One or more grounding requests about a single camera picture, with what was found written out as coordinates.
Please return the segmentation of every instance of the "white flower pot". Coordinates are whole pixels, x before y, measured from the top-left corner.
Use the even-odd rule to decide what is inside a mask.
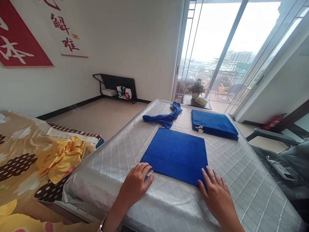
[[[192,99],[197,99],[200,93],[192,93]]]

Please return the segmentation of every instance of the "towel label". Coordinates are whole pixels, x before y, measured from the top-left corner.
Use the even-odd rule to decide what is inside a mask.
[[[199,134],[202,134],[204,131],[201,129],[201,128],[199,128]]]
[[[149,177],[153,172],[153,170],[149,170],[146,175]]]

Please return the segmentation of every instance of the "sliding glass door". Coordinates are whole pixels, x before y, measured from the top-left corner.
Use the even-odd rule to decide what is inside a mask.
[[[234,115],[308,11],[306,0],[191,1],[174,100],[201,78],[214,111]]]

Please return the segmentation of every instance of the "fire extinguisher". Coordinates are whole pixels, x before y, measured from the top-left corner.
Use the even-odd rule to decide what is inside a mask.
[[[275,125],[277,125],[279,122],[281,122],[284,119],[285,115],[286,115],[286,113],[275,117],[272,121],[265,124],[262,129],[265,130],[265,131],[271,130]]]

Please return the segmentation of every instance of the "door handle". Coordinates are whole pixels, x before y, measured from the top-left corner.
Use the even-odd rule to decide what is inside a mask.
[[[261,80],[264,78],[264,76],[265,76],[265,75],[263,75],[263,76],[258,80],[258,82],[257,82],[256,85],[258,85],[258,84],[261,82]]]

